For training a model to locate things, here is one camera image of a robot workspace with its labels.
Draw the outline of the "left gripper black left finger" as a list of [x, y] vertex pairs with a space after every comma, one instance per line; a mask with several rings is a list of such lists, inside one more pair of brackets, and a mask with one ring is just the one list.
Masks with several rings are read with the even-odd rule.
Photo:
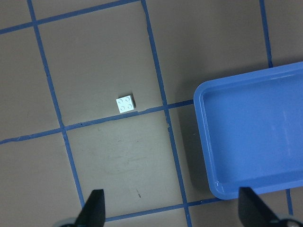
[[76, 227], [103, 227], [105, 224], [104, 190], [93, 190], [74, 225]]

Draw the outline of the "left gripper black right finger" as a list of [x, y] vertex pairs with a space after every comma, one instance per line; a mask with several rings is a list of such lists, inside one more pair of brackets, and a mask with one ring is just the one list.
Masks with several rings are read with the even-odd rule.
[[244, 227], [278, 227], [280, 219], [250, 188], [239, 188], [238, 216]]

